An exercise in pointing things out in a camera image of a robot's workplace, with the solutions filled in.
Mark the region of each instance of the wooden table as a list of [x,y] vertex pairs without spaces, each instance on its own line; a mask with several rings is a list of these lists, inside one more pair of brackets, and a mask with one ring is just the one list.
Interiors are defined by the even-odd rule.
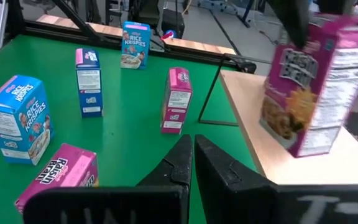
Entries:
[[[51,15],[46,15],[46,14],[41,16],[40,18],[38,18],[37,22],[43,22],[46,24],[53,24],[56,26],[78,29],[78,27],[74,24],[73,21],[71,21],[71,19],[57,17],[57,16],[51,16]],[[94,24],[94,23],[90,23],[90,22],[87,22],[87,24],[89,24],[97,33],[122,37],[122,29],[121,28],[105,26],[105,25],[101,25],[101,24]],[[171,39],[164,40],[164,42],[170,46],[185,47],[185,48],[189,48],[189,49],[202,50],[202,51],[218,53],[218,54],[224,54],[224,53],[229,53],[229,54],[233,54],[233,55],[236,54],[236,52],[233,49],[230,49],[227,47],[203,44],[200,42],[195,42],[195,41],[190,41],[190,40],[171,38]]]
[[276,184],[358,184],[358,142],[346,129],[329,154],[295,159],[259,124],[265,77],[227,70],[219,77],[260,174]]

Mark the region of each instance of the rice krispies box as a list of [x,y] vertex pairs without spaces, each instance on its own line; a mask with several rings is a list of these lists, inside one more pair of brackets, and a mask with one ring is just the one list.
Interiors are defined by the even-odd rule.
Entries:
[[326,154],[358,94],[358,19],[316,14],[296,48],[281,33],[260,124],[294,157]]
[[0,87],[0,149],[6,162],[37,165],[53,135],[40,80],[15,75]]
[[192,94],[189,71],[185,68],[170,68],[162,105],[162,133],[181,133]]
[[98,164],[96,153],[62,144],[41,173],[15,202],[20,213],[35,194],[54,187],[97,187]]
[[145,69],[150,46],[150,26],[124,22],[122,30],[121,68]]
[[102,71],[98,52],[93,49],[76,49],[75,67],[82,117],[102,116]]

